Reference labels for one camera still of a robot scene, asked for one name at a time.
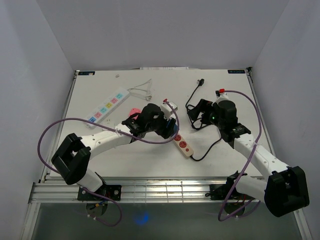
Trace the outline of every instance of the blue light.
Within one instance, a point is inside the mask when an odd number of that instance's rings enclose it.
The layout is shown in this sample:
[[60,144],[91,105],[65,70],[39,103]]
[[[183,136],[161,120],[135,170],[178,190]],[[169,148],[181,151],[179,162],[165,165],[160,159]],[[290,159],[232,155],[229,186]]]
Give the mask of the blue light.
[[136,216],[134,218],[134,222],[139,225],[145,225],[149,221],[149,214],[145,212],[142,216]]

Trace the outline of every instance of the metal frame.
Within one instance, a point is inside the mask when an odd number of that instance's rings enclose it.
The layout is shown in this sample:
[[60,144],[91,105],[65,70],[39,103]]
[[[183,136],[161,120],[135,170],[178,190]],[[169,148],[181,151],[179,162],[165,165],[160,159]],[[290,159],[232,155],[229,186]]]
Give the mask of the metal frame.
[[[74,85],[78,76],[78,70],[74,73],[73,83],[65,102],[65,108],[62,114],[64,118],[67,114],[69,102],[74,89]],[[248,82],[252,90],[254,101],[261,114],[262,125],[266,134],[267,142],[270,146],[272,154],[274,153],[273,145],[270,141],[269,133],[265,128],[265,121],[262,117],[261,109],[258,104],[257,96],[254,91],[254,83],[248,71],[246,70]],[[63,123],[60,123],[56,132],[54,141],[52,142],[50,153],[46,159],[48,162],[54,150],[57,148]],[[121,184],[121,203],[212,203],[222,202],[222,200],[212,201],[205,197],[205,193],[209,192],[209,185],[224,184],[225,178],[199,178],[199,179],[120,179],[120,178],[104,178],[108,184]],[[35,183],[30,194],[29,206],[25,218],[25,224],[22,229],[22,240],[30,240],[36,225],[38,213],[41,203],[79,203],[77,201],[79,187],[77,185],[66,185],[59,178],[51,178],[48,168],[43,169],[40,183]],[[305,216],[302,210],[294,212],[294,216],[304,240],[311,240],[312,236],[309,231]]]

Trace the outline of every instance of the cable tie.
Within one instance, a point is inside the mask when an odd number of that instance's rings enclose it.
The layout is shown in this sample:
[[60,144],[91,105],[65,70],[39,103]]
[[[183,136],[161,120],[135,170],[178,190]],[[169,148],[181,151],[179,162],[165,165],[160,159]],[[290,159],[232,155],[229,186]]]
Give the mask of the cable tie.
[[114,132],[118,135],[118,137],[120,137],[120,134],[119,134],[118,131],[119,131],[119,129],[118,129],[118,128],[115,128],[115,131],[114,131]]

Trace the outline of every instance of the white table surface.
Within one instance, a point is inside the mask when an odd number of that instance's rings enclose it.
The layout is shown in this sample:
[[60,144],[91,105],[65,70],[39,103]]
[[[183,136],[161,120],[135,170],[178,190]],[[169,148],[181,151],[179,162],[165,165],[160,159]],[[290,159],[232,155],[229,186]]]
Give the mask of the white table surface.
[[[95,75],[77,76],[66,117],[84,118],[118,87],[128,89],[152,79],[153,97],[150,103],[160,105],[163,99],[167,98],[178,105],[179,132],[193,148],[193,156],[200,158],[209,146],[219,139],[219,133],[215,126],[208,126],[196,131],[191,128],[187,117],[186,101],[197,86],[197,80],[202,78],[205,79],[204,85],[198,88],[190,104],[196,105],[201,98],[215,101],[215,90],[221,88],[241,91],[253,98],[246,74],[228,74],[227,70],[96,71]],[[257,136],[259,132],[258,120],[251,103],[239,94],[229,93],[228,95],[236,105],[239,122]],[[148,103],[146,100],[130,96],[107,119],[117,125],[128,117],[132,108],[142,110]],[[87,128],[83,122],[67,121],[63,125],[59,144],[70,133],[85,136],[100,131],[99,127]],[[144,139],[163,141],[153,132],[148,133]],[[259,142],[270,150],[264,132]],[[185,158],[173,142],[153,145],[136,141],[96,156],[89,162],[89,168],[102,177],[202,178],[229,176],[237,170],[240,171],[245,162],[246,158],[223,140],[214,146],[206,158],[200,162]],[[261,176],[253,165],[247,168],[246,173],[250,176]],[[51,172],[50,176],[61,177],[55,172]]]

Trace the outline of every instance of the black mounting bracket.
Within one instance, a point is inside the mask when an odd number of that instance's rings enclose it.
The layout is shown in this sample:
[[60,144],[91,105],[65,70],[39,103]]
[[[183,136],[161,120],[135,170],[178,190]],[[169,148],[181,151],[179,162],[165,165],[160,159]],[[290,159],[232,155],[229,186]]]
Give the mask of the black mounting bracket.
[[[105,196],[107,198],[110,198],[115,201],[121,200],[121,185],[106,185],[104,184],[101,186],[98,191],[96,191],[97,194]],[[79,187],[78,201],[103,201],[104,199],[101,197],[94,196],[85,190],[83,190],[82,187]]]
[[210,197],[211,200],[223,200],[225,199],[225,191],[223,191],[224,184],[210,184],[209,192],[205,194],[206,197]]

